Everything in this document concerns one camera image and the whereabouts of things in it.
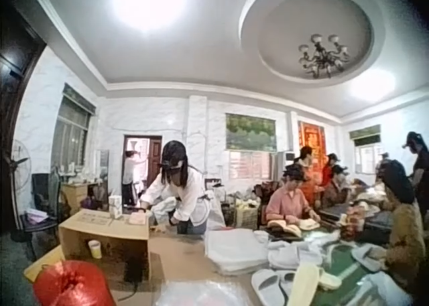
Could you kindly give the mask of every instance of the red banner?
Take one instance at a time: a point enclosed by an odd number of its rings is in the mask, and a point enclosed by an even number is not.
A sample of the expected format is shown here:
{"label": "red banner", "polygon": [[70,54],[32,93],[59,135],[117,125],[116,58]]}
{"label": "red banner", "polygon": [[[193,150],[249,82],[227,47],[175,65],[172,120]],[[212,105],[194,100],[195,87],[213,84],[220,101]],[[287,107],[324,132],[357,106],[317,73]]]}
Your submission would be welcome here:
{"label": "red banner", "polygon": [[322,173],[326,164],[326,142],[324,128],[305,122],[298,122],[300,132],[300,148],[307,145],[313,148],[313,172]]}

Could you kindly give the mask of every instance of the ceiling molding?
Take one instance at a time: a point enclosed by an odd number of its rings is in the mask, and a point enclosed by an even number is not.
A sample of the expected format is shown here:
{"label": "ceiling molding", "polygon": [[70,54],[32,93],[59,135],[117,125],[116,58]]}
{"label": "ceiling molding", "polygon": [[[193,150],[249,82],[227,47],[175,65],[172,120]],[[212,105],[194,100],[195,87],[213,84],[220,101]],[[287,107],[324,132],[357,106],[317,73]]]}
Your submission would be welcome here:
{"label": "ceiling molding", "polygon": [[302,88],[321,88],[340,84],[360,75],[378,59],[385,42],[385,24],[381,9],[375,0],[351,0],[365,12],[372,27],[372,44],[369,52],[354,70],[346,71],[332,78],[317,80],[288,76],[278,72],[261,57],[258,41],[259,32],[261,31],[261,26],[264,24],[264,20],[269,13],[284,1],[287,0],[247,0],[239,18],[238,35],[241,49],[252,60],[262,63],[271,73],[288,82],[299,84]]}
{"label": "ceiling molding", "polygon": [[250,90],[242,90],[240,88],[218,86],[218,85],[209,85],[209,84],[195,84],[195,83],[185,83],[185,82],[132,82],[132,83],[115,83],[107,84],[108,92],[117,92],[120,90],[197,90],[205,93],[220,93],[232,96],[238,96],[243,98],[252,98],[254,100],[261,100],[264,102],[270,102],[275,104],[280,104],[296,110],[301,110],[308,112],[310,114],[322,117],[324,119],[330,120],[334,123],[340,123],[340,118],[318,110],[316,108],[300,104],[291,100],[286,100],[285,98],[280,98],[276,96],[271,96],[267,94],[262,94],[258,92],[252,92]]}
{"label": "ceiling molding", "polygon": [[429,84],[421,86],[417,90],[395,97],[391,100],[386,100],[380,104],[370,106],[365,110],[341,117],[341,124],[346,125],[357,121],[370,119],[371,117],[376,117],[393,110],[398,110],[426,99],[429,99]]}
{"label": "ceiling molding", "polygon": [[95,78],[106,88],[107,81],[104,76],[101,75],[97,67],[90,61],[85,52],[80,48],[79,44],[73,37],[73,35],[69,32],[66,25],[62,21],[61,17],[56,12],[54,6],[52,5],[50,0],[37,0],[40,6],[42,6],[46,15],[52,21],[56,29],[60,32],[61,36],[64,38],[66,43],[72,48],[73,52],[80,58],[83,64],[88,68],[88,70],[95,76]]}

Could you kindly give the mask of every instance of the chandelier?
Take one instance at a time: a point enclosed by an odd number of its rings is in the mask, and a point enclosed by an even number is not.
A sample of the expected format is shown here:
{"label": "chandelier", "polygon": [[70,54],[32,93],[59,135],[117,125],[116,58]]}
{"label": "chandelier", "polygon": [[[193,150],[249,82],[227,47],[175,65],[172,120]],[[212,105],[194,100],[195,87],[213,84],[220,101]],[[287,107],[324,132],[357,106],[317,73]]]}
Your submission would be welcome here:
{"label": "chandelier", "polygon": [[349,61],[350,56],[347,53],[347,46],[338,43],[339,37],[337,35],[330,35],[328,41],[334,44],[336,50],[327,51],[321,44],[322,35],[318,33],[311,36],[311,42],[316,49],[312,57],[308,54],[308,45],[301,45],[298,48],[303,53],[303,57],[300,58],[300,64],[307,73],[313,74],[313,78],[319,78],[320,72],[323,70],[331,78],[332,70],[336,69],[339,72],[343,72],[343,64]]}

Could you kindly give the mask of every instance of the stack of boxes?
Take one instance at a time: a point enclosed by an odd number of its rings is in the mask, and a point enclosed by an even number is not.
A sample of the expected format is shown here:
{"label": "stack of boxes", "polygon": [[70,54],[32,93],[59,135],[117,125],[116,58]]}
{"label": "stack of boxes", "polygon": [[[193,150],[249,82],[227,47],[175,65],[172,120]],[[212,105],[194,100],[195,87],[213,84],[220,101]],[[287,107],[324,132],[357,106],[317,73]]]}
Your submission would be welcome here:
{"label": "stack of boxes", "polygon": [[122,196],[109,197],[109,213],[112,219],[119,219],[122,216]]}

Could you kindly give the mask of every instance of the wooden door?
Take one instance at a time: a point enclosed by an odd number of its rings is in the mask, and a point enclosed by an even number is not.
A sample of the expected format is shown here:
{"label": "wooden door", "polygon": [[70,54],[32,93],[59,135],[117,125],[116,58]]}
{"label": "wooden door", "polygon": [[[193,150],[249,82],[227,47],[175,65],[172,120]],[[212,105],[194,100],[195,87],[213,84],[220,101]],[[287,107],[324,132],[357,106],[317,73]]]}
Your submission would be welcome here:
{"label": "wooden door", "polygon": [[149,187],[160,172],[161,162],[161,139],[150,139],[149,155],[147,157],[147,186]]}
{"label": "wooden door", "polygon": [[0,136],[1,136],[1,230],[13,228],[12,189],[9,166],[3,152],[11,153],[19,106],[45,43],[21,15],[0,0]]}

